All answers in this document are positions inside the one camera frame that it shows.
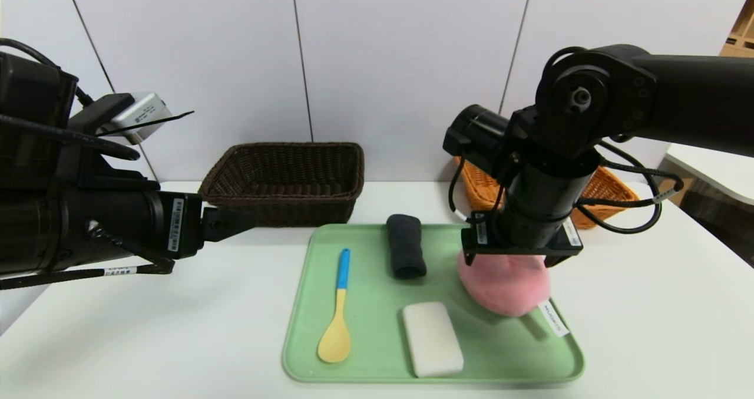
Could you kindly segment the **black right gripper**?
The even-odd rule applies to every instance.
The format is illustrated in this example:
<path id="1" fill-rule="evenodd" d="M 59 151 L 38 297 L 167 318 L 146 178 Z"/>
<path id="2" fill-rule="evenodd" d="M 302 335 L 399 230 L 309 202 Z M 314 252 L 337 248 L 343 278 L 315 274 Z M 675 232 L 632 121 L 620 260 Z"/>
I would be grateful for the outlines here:
<path id="1" fill-rule="evenodd" d="M 477 255 L 545 256 L 546 268 L 576 256 L 583 243 L 571 221 L 584 190 L 584 163 L 522 159 L 504 180 L 501 202 L 474 211 L 461 232 L 466 266 Z"/>

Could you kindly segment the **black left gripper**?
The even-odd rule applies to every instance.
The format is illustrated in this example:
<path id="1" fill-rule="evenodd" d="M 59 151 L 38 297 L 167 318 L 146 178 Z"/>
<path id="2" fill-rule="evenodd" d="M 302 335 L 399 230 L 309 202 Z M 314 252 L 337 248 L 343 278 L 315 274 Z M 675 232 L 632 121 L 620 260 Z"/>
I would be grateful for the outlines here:
<path id="1" fill-rule="evenodd" d="M 84 216 L 97 261 L 139 256 L 166 265 L 194 256 L 205 242 L 221 242 L 258 225 L 255 213 L 205 207 L 196 194 L 151 190 L 112 192 Z"/>

